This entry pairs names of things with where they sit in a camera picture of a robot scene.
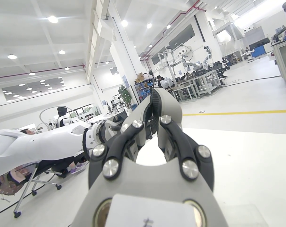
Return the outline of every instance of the metal screw cap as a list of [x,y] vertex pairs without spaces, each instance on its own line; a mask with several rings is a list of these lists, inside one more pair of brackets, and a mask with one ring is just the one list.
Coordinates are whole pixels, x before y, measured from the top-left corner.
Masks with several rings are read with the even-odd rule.
[[95,157],[100,157],[105,150],[105,146],[103,144],[97,145],[93,150],[92,150],[92,154]]
[[121,133],[125,132],[125,130],[129,127],[128,124],[125,124],[121,127]]
[[209,158],[210,157],[210,150],[206,146],[200,145],[198,147],[198,152],[203,158]]
[[110,178],[117,173],[118,168],[119,168],[119,163],[117,160],[114,159],[108,160],[103,165],[102,173],[104,177]]
[[135,127],[135,128],[140,128],[142,125],[143,125],[143,122],[141,120],[134,120],[132,125]]
[[164,124],[169,124],[171,122],[171,117],[168,115],[163,115],[160,120]]
[[182,163],[182,169],[184,174],[190,179],[195,179],[199,175],[199,168],[192,160],[184,161]]

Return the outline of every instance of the person lying down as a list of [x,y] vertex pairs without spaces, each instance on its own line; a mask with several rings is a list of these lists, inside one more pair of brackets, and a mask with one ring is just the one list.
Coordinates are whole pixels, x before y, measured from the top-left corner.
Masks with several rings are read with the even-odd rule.
[[[32,135],[33,131],[29,129],[21,130],[20,132]],[[0,176],[0,194],[7,196],[15,195],[27,183],[31,174],[35,171],[35,164],[38,163],[36,173],[43,170],[45,167],[54,166],[56,164],[65,163],[69,166],[70,173],[75,174],[83,171],[88,161],[83,160],[82,163],[75,164],[74,157],[68,157],[60,160],[40,160],[37,162],[27,163],[14,168],[13,170]]]

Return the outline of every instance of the office chair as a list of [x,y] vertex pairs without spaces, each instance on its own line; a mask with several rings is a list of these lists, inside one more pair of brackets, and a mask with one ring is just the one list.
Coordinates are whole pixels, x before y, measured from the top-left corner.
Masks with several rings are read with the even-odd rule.
[[223,64],[220,61],[213,64],[213,69],[217,71],[219,78],[227,78],[227,75],[224,76],[225,70],[223,69]]

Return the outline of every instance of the red pipe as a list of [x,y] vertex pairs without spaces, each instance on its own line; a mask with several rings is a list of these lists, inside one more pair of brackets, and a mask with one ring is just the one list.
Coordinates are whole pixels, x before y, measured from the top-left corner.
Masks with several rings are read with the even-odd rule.
[[[201,11],[206,12],[206,10],[200,9],[199,7],[196,7],[196,5],[197,5],[199,2],[200,2],[200,0],[197,0],[197,2],[196,2],[194,5],[192,5],[186,12],[181,12],[181,13],[170,23],[170,25],[173,24],[173,23],[176,21],[176,19],[179,18],[179,16],[180,16],[181,14],[187,14],[187,13],[189,13],[192,9],[197,9],[197,10],[201,10]],[[163,34],[162,34],[162,37],[161,37],[161,38],[148,50],[148,52],[147,52],[145,55],[143,55],[142,57],[153,56],[153,55],[148,55],[148,56],[147,56],[147,54],[159,43],[160,40],[163,39],[164,33],[165,33],[166,30],[167,30],[167,28],[164,29]]]
[[[78,66],[72,66],[72,67],[85,67],[86,64],[82,64],[82,65],[78,65]],[[62,68],[54,68],[54,69],[47,69],[47,70],[42,70],[42,71],[36,71],[35,73],[41,73],[41,72],[47,72],[47,71],[53,71],[53,70],[58,70],[58,69],[62,69]],[[13,77],[13,76],[18,76],[18,75],[24,75],[24,74],[13,74],[13,75],[7,75],[7,76],[0,76],[0,78],[7,78],[7,77]]]

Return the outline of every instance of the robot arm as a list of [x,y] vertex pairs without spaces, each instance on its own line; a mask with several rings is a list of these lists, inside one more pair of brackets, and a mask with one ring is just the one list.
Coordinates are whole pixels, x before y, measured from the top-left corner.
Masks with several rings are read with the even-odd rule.
[[[146,124],[150,120],[152,127],[148,130]],[[117,202],[114,196],[131,195],[188,203],[197,210],[192,226],[227,227],[212,193],[214,172],[210,150],[183,133],[181,121],[178,102],[166,90],[154,88],[152,96],[145,98],[126,118],[121,134],[93,149],[89,165],[90,190],[72,226],[119,225],[117,211],[111,209]],[[158,146],[166,164],[150,167],[135,163],[138,151],[145,144],[146,131],[157,132]],[[123,202],[119,203],[120,208],[124,206]],[[132,217],[140,222],[148,217],[142,216],[139,210],[128,214],[135,214]]]

